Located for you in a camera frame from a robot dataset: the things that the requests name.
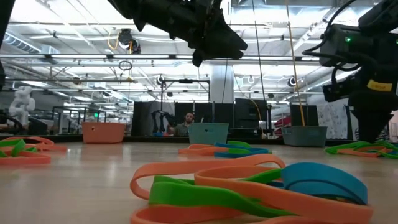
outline white pillar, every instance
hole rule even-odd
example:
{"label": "white pillar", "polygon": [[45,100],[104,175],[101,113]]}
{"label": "white pillar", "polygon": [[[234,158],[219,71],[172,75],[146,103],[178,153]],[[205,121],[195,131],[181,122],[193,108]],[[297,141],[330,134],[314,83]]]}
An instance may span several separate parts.
{"label": "white pillar", "polygon": [[232,66],[213,66],[212,69],[210,101],[215,103],[234,103],[234,73]]}

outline ceiling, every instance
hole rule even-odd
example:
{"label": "ceiling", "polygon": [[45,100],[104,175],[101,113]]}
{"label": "ceiling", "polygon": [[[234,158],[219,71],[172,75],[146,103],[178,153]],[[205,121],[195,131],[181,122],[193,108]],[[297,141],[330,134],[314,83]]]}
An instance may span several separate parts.
{"label": "ceiling", "polygon": [[[289,14],[292,32],[292,45],[295,56],[302,56],[301,52],[318,44],[319,36],[324,32],[326,22],[344,3],[344,0],[290,0]],[[367,12],[377,1],[358,0],[347,10],[343,11],[335,20],[338,23],[349,25],[357,24],[358,18]],[[235,97],[242,97],[243,92],[252,93],[251,98],[262,98],[261,76],[263,77],[264,91],[275,93],[271,101],[295,101],[297,95],[288,94],[294,89],[287,82],[294,75],[291,59],[290,32],[284,0],[255,0],[223,1],[224,16],[232,30],[239,34],[248,44],[244,52],[247,60],[225,61],[210,60],[196,68],[190,63],[193,50],[186,42],[176,39],[170,40],[169,35],[158,28],[145,26],[139,32],[133,21],[123,18],[107,0],[16,0],[7,33],[23,43],[29,44],[32,49],[41,50],[41,54],[70,55],[127,55],[129,52],[117,46],[116,37],[120,29],[130,28],[133,37],[141,45],[140,58],[127,60],[134,66],[130,71],[119,68],[122,59],[112,61],[90,58],[70,59],[57,58],[56,64],[48,63],[37,58],[4,58],[9,78],[38,78],[38,79],[81,79],[95,80],[83,82],[80,85],[71,82],[40,82],[30,83],[37,88],[57,89],[60,97],[72,101],[84,102],[70,96],[84,96],[87,102],[90,99],[103,102],[116,102],[120,99],[132,101],[146,101],[159,99],[160,93],[148,90],[159,90],[156,79],[160,74],[166,79],[178,80],[191,78],[208,80],[212,76],[215,65],[230,66],[235,75]],[[28,54],[21,46],[15,43],[4,42],[0,54]],[[157,60],[150,55],[181,55],[175,60]],[[258,57],[263,57],[261,69]],[[320,67],[317,58],[314,61],[297,62],[296,71],[299,88],[305,98],[311,93],[319,94],[320,84],[330,79],[330,68]],[[125,80],[131,77],[137,83],[118,83],[114,80]],[[119,90],[123,97],[104,98],[101,91],[90,91],[95,88]],[[189,90],[177,94],[168,100],[206,100],[207,84],[187,85],[174,83],[170,91]]]}

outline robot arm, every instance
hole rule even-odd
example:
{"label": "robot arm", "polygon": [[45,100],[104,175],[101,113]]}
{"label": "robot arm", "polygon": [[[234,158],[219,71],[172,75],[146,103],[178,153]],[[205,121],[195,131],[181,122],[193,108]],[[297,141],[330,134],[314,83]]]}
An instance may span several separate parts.
{"label": "robot arm", "polygon": [[[389,33],[398,27],[398,0],[383,0],[359,19],[359,26],[331,24],[348,1],[329,21],[322,42],[303,52],[320,57],[320,64],[334,67],[331,85],[323,87],[329,102],[348,98],[358,119],[359,139],[374,142],[398,110],[398,35]],[[320,53],[313,52],[320,48]],[[346,64],[357,64],[351,68]],[[342,82],[337,70],[356,71]]]}
{"label": "robot arm", "polygon": [[221,0],[108,0],[138,31],[148,23],[188,42],[193,64],[213,58],[239,59],[248,45],[225,23]]}

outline table surface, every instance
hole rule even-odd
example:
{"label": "table surface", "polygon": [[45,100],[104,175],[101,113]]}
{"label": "table surface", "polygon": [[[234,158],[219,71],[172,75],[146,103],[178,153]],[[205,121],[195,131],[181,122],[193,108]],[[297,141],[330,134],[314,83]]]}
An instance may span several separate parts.
{"label": "table surface", "polygon": [[[67,154],[53,154],[51,165],[0,167],[1,224],[128,224],[131,212],[146,205],[129,188],[135,170],[150,162],[188,160],[177,155],[177,149],[188,144],[66,145]],[[286,164],[321,162],[355,175],[368,186],[369,204],[375,209],[372,223],[396,223],[398,161],[331,156],[317,148],[255,147],[272,149]],[[152,178],[139,183],[149,188]],[[207,223],[241,224],[260,220],[245,215]]]}

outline gray bin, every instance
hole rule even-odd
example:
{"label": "gray bin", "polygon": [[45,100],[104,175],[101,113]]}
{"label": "gray bin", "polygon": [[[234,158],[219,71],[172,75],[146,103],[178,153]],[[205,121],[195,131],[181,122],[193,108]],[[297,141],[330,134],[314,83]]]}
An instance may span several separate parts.
{"label": "gray bin", "polygon": [[323,126],[292,126],[282,128],[282,135],[288,146],[325,147],[327,131]]}

